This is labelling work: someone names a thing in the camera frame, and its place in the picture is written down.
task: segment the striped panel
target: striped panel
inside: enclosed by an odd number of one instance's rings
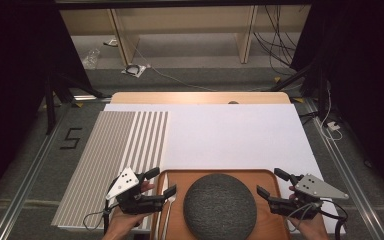
[[[101,112],[52,225],[84,228],[84,217],[103,210],[108,187],[124,168],[142,173],[160,166],[167,121],[168,112]],[[94,228],[100,220],[95,214],[85,223]],[[138,230],[150,228],[147,218]]]

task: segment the power adapter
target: power adapter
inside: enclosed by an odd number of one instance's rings
[[[338,123],[337,122],[330,122],[330,123],[328,123],[327,124],[327,126],[329,127],[329,130],[330,131],[336,131],[336,130],[338,130],[338,129],[340,129],[341,127],[338,125]]]

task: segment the textured black disc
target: textured black disc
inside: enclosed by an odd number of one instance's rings
[[[200,240],[246,239],[257,220],[257,207],[249,189],[226,174],[210,174],[189,188],[183,215]]]

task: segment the human hand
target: human hand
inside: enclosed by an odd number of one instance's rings
[[[289,190],[295,191],[294,187],[289,187]],[[292,194],[289,196],[289,199],[294,199],[295,195]],[[291,221],[292,225],[294,225],[301,234],[307,240],[324,240],[329,239],[327,235],[326,227],[323,221],[323,216],[318,213],[314,216],[313,219],[302,220],[296,218],[288,218]]]
[[[141,192],[146,192],[153,189],[154,184],[144,181],[141,186]],[[119,207],[116,207],[112,215],[108,230],[102,240],[122,240],[129,234],[130,230],[136,224],[141,224],[143,218],[151,213],[144,213],[138,215],[124,214]]]

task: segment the brown tray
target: brown tray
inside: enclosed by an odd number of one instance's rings
[[[188,240],[196,239],[189,231],[183,218],[183,200],[189,187],[199,178],[212,174],[223,173],[233,176],[244,183],[254,196],[257,205],[257,222],[254,230],[248,239],[269,239],[280,240],[290,239],[289,231],[285,228],[283,217],[270,213],[270,208],[266,200],[257,194],[257,184],[270,192],[271,196],[280,196],[279,186],[276,176],[268,170],[167,170],[163,171],[157,182],[157,193],[161,193],[165,174],[168,174],[170,186],[177,185],[176,201],[173,202],[170,210],[170,220],[167,228],[166,240]],[[161,238],[165,218],[167,215],[168,203],[165,204],[160,218],[159,238]],[[151,228],[150,239],[154,239],[157,215],[154,214]]]

